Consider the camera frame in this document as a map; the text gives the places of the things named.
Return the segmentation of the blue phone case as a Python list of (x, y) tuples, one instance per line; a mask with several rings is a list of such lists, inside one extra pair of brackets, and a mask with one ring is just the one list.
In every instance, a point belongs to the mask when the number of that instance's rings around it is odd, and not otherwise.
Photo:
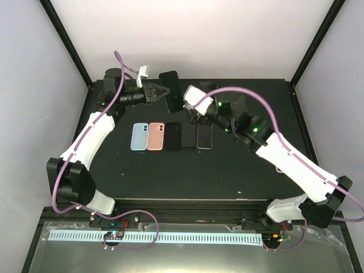
[(148, 123), (135, 123), (133, 125), (130, 149), (132, 151), (145, 151), (147, 149)]

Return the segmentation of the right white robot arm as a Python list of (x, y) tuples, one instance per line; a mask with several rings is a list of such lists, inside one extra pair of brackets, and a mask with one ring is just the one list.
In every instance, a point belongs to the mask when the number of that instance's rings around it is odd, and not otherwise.
[[(222, 112), (215, 95), (225, 92), (243, 93), (259, 101), (272, 122), (243, 112), (238, 118)], [(190, 85), (183, 95), (185, 107), (198, 121), (215, 123), (225, 132), (244, 142), (250, 151), (274, 165), (302, 190), (303, 194), (267, 202), (259, 214), (259, 224), (272, 229), (279, 222), (306, 220), (318, 228), (327, 228), (345, 199), (352, 181), (323, 170), (294, 148), (279, 131), (274, 112), (258, 93), (237, 86), (217, 88), (205, 93)]]

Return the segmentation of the right small circuit board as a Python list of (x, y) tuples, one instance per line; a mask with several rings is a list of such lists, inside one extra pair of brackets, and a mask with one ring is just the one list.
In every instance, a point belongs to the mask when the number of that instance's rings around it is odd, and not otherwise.
[(285, 237), (278, 233), (262, 233), (262, 240), (265, 242), (282, 242)]

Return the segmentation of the small circuit board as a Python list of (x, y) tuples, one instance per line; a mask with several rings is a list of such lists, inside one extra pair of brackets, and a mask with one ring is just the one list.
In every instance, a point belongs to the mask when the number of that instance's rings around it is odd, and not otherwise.
[(104, 234), (103, 240), (122, 240), (124, 238), (124, 231), (108, 231)]
[(285, 237), (278, 233), (262, 233), (262, 240), (265, 242), (282, 242)]

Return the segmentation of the black phone case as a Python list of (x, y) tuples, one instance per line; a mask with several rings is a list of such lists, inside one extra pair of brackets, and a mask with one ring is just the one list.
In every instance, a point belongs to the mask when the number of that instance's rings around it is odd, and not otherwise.
[(197, 127), (191, 123), (181, 125), (181, 148), (195, 149), (197, 145)]

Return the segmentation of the blue cased phone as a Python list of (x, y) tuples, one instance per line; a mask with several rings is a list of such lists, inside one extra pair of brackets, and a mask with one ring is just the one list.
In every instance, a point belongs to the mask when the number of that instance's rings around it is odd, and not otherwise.
[(179, 77), (176, 71), (164, 72), (159, 75), (162, 86), (168, 87), (170, 93), (165, 96), (167, 109), (170, 113), (183, 110), (184, 100)]

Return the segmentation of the left small circuit board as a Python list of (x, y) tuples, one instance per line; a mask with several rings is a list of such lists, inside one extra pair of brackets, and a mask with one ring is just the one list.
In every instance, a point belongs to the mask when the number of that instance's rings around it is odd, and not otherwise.
[(124, 238), (124, 231), (108, 231), (104, 234), (103, 240), (122, 240)]

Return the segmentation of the left black frame post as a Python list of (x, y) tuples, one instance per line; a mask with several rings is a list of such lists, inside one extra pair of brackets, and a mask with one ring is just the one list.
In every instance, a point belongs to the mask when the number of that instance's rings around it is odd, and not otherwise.
[(85, 65), (83, 64), (76, 48), (74, 47), (71, 38), (69, 37), (56, 9), (54, 8), (52, 1), (50, 0), (39, 0), (43, 10), (47, 14), (48, 19), (53, 25), (55, 31), (57, 32), (60, 40), (62, 41), (65, 49), (67, 50), (69, 56), (71, 57), (74, 65), (76, 66), (81, 78), (83, 79), (85, 85), (90, 88), (93, 85)]

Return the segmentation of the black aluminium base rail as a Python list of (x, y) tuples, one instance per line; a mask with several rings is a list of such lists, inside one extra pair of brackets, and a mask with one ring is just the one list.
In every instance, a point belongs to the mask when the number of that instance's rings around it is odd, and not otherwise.
[(178, 200), (178, 199), (119, 199), (110, 216), (135, 210), (127, 218), (130, 227), (137, 222), (152, 223), (150, 216), (141, 213), (145, 210), (153, 214), (161, 224), (227, 224), (238, 225), (245, 230), (278, 231), (292, 229), (293, 224), (302, 220), (274, 223), (263, 215), (266, 200)]

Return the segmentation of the black phone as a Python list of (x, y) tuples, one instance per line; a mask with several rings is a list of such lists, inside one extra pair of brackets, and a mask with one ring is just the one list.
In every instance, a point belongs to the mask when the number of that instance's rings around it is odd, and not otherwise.
[(167, 151), (178, 151), (181, 149), (181, 124), (170, 122), (165, 126), (164, 148)]

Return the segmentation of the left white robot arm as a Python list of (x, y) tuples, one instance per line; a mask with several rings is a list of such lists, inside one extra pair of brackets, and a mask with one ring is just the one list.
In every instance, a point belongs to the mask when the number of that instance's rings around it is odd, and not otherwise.
[(55, 212), (85, 208), (94, 214), (102, 214), (103, 222), (110, 227), (121, 223), (122, 213), (114, 207), (115, 199), (97, 190), (89, 169), (102, 142), (120, 121), (126, 107), (153, 104), (170, 93), (168, 87), (146, 81), (149, 70), (147, 65), (139, 68), (134, 88), (125, 86), (124, 69), (111, 68), (105, 72), (104, 87), (85, 127), (59, 158), (50, 158), (47, 162)]

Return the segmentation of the right black frame post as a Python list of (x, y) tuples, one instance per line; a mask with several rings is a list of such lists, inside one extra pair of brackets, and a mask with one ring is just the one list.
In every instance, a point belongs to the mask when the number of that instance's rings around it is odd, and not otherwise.
[(327, 11), (324, 19), (322, 20), (318, 30), (316, 31), (308, 49), (306, 50), (301, 62), (299, 63), (295, 73), (293, 74), (289, 85), (290, 91), (289, 93), (293, 95), (296, 91), (295, 88), (299, 83), (300, 79), (302, 78), (304, 72), (308, 68), (311, 60), (313, 59), (314, 55), (316, 54), (317, 50), (319, 49), (322, 41), (326, 37), (327, 33), (329, 32), (332, 24), (334, 23), (337, 15), (340, 13), (341, 9), (345, 4), (345, 0), (334, 0)]

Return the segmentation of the pink phone case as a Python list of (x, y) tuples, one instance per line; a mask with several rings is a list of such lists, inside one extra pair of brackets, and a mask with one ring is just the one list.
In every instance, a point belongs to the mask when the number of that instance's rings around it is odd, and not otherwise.
[(147, 150), (161, 151), (164, 143), (164, 123), (150, 123), (147, 137)]

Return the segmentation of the black frame post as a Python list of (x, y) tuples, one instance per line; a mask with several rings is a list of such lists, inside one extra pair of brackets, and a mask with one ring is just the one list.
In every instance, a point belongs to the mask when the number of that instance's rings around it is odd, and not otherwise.
[(85, 85), (90, 88), (93, 85), (85, 65), (83, 64), (76, 48), (74, 47), (71, 38), (69, 37), (56, 9), (54, 8), (52, 1), (50, 0), (39, 0), (43, 10), (47, 14), (48, 19), (53, 25), (55, 31), (57, 32), (60, 40), (62, 41), (65, 49), (67, 50), (69, 56), (71, 57), (74, 65), (76, 66), (81, 78), (83, 79)]
[(345, 4), (345, 0), (334, 0), (327, 11), (324, 19), (322, 20), (318, 30), (316, 31), (308, 49), (306, 50), (301, 62), (299, 63), (295, 73), (293, 74), (289, 85), (290, 91), (289, 93), (293, 95), (296, 91), (295, 88), (299, 83), (300, 79), (302, 78), (304, 72), (308, 68), (311, 60), (313, 59), (314, 55), (316, 54), (317, 50), (319, 49), (322, 41), (326, 37), (327, 33), (329, 32), (332, 24), (334, 23), (337, 15), (340, 13), (341, 9)]

